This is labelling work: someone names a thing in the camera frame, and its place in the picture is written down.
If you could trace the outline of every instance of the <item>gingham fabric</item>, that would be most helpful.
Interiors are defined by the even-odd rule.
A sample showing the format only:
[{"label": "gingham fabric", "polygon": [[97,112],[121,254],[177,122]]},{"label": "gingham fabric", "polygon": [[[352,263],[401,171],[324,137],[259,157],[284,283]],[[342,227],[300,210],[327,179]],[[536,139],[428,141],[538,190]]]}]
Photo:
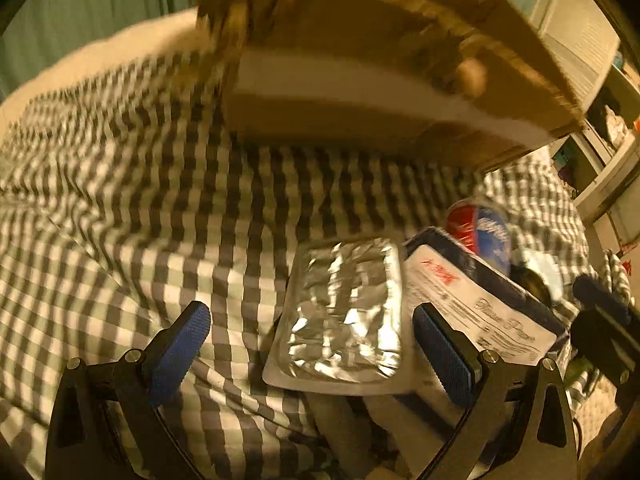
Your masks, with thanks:
[{"label": "gingham fabric", "polygon": [[618,258],[612,250],[604,251],[604,261],[600,269],[600,283],[609,292],[618,297],[622,303],[633,308],[636,300],[631,294],[631,286],[629,285],[629,277],[626,270],[622,266],[620,258]]},{"label": "gingham fabric", "polygon": [[586,400],[589,399],[603,377],[602,372],[594,368],[586,359],[577,359],[576,361],[575,365],[580,367],[580,374],[570,384],[565,385],[568,393],[569,409],[574,416]]},{"label": "gingham fabric", "polygon": [[[185,85],[186,66],[207,76]],[[332,476],[303,396],[261,380],[302,240],[383,228],[408,238],[481,189],[519,243],[558,256],[567,290],[593,272],[548,166],[524,159],[484,186],[374,154],[243,146],[222,125],[218,82],[199,54],[137,61],[35,98],[6,134],[0,432],[35,478],[65,362],[143,348],[194,299],[210,306],[211,334],[163,413],[203,474]]]}]

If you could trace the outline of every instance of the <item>cable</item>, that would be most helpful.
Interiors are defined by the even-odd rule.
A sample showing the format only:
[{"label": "cable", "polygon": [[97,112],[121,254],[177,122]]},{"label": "cable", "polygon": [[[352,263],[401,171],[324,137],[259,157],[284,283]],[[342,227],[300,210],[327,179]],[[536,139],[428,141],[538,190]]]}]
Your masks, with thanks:
[{"label": "cable", "polygon": [[582,453],[582,426],[580,422],[578,422],[577,418],[574,418],[574,425],[576,429],[576,433],[578,434],[578,442],[576,443],[576,451],[578,459],[580,458],[580,454]]}]

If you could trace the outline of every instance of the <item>cardboard lid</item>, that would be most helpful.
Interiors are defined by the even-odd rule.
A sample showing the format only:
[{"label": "cardboard lid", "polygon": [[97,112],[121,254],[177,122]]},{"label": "cardboard lid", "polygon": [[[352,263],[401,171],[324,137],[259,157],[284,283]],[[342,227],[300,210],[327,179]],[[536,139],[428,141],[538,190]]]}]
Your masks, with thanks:
[{"label": "cardboard lid", "polygon": [[[298,133],[306,144],[325,140],[331,146],[371,147],[488,169],[578,127],[580,114],[564,76],[506,0],[206,0],[200,14],[209,17],[217,45],[231,52],[231,59],[242,63],[248,50],[268,53],[254,68],[273,67],[276,58],[287,54],[293,60],[316,56],[319,66],[328,60],[351,61],[367,70],[377,67],[389,77],[410,78],[402,83],[405,89],[418,81],[451,97],[458,95],[465,59],[486,71],[484,88],[471,96],[470,107],[456,105],[466,110],[464,120],[457,110],[449,115],[436,110],[431,120],[417,107],[405,113],[402,105],[391,109],[380,100],[363,101],[366,88],[362,96],[356,89],[344,100],[337,91],[340,76],[332,81],[336,91],[326,86],[315,96],[290,89],[277,94],[264,85],[260,94],[251,85],[235,85],[239,65],[232,62],[223,88],[225,120],[257,140],[262,132],[264,139],[292,143]],[[311,76],[316,69],[309,66]],[[291,70],[280,69],[271,72],[274,84],[285,72],[296,79]],[[427,95],[422,92],[423,103]],[[479,118],[477,127],[472,117]],[[513,132],[505,133],[511,126]],[[402,144],[390,145],[388,132]],[[532,132],[535,138],[525,138]]]}]

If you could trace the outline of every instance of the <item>screw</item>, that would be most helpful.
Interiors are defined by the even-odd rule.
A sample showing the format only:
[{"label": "screw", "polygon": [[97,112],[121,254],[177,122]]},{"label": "screw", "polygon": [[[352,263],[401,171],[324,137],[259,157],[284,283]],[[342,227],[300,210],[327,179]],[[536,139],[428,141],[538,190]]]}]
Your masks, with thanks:
[{"label": "screw", "polygon": [[142,352],[137,348],[134,348],[133,350],[129,350],[126,354],[124,354],[124,360],[127,363],[137,363],[138,361],[140,361],[141,357],[142,357]]},{"label": "screw", "polygon": [[481,356],[482,359],[488,363],[497,363],[498,359],[500,359],[498,352],[494,352],[493,350],[482,350]]},{"label": "screw", "polygon": [[545,357],[544,359],[542,359],[542,365],[550,372],[556,369],[556,363],[554,362],[553,359],[549,359],[548,357]]},{"label": "screw", "polygon": [[69,359],[69,361],[66,362],[66,367],[69,370],[75,370],[76,368],[78,368],[80,366],[80,363],[82,361],[80,360],[79,357],[72,357],[71,359]]}]

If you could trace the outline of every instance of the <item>bed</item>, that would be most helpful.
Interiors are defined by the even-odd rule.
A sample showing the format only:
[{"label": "bed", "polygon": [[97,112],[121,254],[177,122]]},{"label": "bed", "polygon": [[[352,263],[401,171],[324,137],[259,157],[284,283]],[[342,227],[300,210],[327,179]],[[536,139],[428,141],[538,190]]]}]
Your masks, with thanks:
[{"label": "bed", "polygon": [[[243,146],[220,120],[220,72],[194,19],[133,25],[28,82],[4,80],[21,86],[0,107],[0,433],[34,478],[65,362],[143,348],[194,299],[210,306],[212,332],[164,417],[200,470],[336,477],[303,396],[260,379],[301,241],[381,228],[407,239],[480,193],[507,210],[520,245],[558,256],[565,323],[578,312],[571,283],[594,273],[544,154],[484,176]],[[578,373],[574,407],[591,382]]]}]

